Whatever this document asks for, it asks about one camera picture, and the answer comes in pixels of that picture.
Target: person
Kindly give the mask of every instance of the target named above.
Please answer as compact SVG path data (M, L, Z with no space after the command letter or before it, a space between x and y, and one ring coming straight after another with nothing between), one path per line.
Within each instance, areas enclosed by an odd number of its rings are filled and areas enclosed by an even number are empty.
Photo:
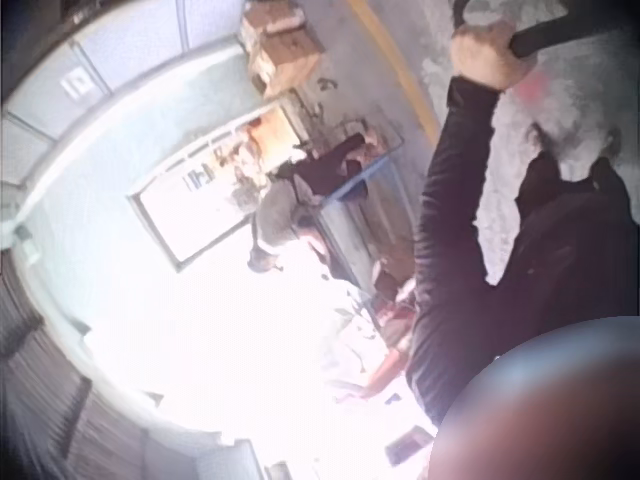
M313 209L362 171L362 161L348 157L366 145L378 145L371 129L352 135L319 158L309 155L299 162L283 164L255 212L249 268L257 273L271 270L286 244L302 240L330 269L340 269L315 226ZM367 195L366 183L361 181L341 200L353 202Z
M358 397L368 400L382 393L407 367L411 347L412 327L416 318L415 278L403 285L392 287L391 275L382 270L375 282L376 290L383 295L393 292L392 301L376 311L388 353L371 373Z
M513 34L500 21L465 25L452 40L449 113L421 198L418 316L406 372L436 426L497 356L556 328L638 311L638 226L608 158L619 139L609 139L577 186L563 182L549 150L541 151L516 201L522 221L505 272L495 286L486 281L474 220L492 116L500 95L535 65L511 53Z

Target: ceiling panel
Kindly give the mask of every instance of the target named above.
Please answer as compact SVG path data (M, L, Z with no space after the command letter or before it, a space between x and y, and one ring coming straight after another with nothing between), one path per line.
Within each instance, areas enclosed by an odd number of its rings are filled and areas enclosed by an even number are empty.
M185 0L189 47L235 35L240 28L243 7L244 0Z
M48 142L3 118L2 180L20 185L48 148Z
M103 96L75 53L64 44L20 85L7 108L36 129L60 138Z
M123 5L75 38L114 90L182 53L175 0Z

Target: window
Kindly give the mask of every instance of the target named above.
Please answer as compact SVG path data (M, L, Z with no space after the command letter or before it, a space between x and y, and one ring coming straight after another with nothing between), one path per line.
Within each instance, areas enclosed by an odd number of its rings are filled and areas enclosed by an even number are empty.
M173 156L132 201L176 270L249 223L267 172L297 135L280 108L233 132L213 132Z

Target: window frame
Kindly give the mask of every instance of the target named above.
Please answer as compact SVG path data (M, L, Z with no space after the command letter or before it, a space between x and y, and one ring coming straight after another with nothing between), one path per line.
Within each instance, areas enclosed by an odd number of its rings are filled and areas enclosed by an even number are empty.
M213 145L224 141L226 138L232 136L236 130L246 125L247 123L255 120L265 113L269 112L274 108L282 108L283 111L286 112L286 108L282 105L280 100L274 100L268 102L261 107L251 111L250 113L243 115L236 120L233 120L222 127L214 129L210 133L203 135L199 139L191 142L189 145L179 150L175 154L171 155L168 159L162 161L157 167L155 167L146 177L140 182L134 189L133 193L127 196L127 200L129 201L131 207L133 208L136 216L142 223L142 226L145 228L147 233L151 236L154 243L162 250L165 258L172 265L176 273L183 272L187 267L192 265L196 260L202 257L204 254L209 252L211 249L227 240L235 233L242 230L244 227L251 224L251 217L253 213L249 213L245 215L238 223L230 227L221 235L218 235L216 238L212 239L211 242L206 244L197 252L194 252L193 255L189 256L184 260L179 260L178 257L173 253L171 246L164 239L162 233L155 225L153 218L149 214L147 208L142 202L141 196L149 188L154 181L159 178L161 175L170 172L172 169L176 168L180 164L189 160L191 156L195 153L202 151L203 148L211 148Z

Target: cardboard box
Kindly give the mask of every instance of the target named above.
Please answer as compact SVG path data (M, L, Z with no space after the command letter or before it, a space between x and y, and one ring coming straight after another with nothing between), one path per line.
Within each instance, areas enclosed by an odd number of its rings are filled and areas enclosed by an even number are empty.
M288 0L251 3L242 19L240 41L247 52L253 52L260 38L300 28L305 17L301 8Z
M321 47L305 29L294 30L263 37L251 55L249 70L254 84L269 98L304 83L321 55Z

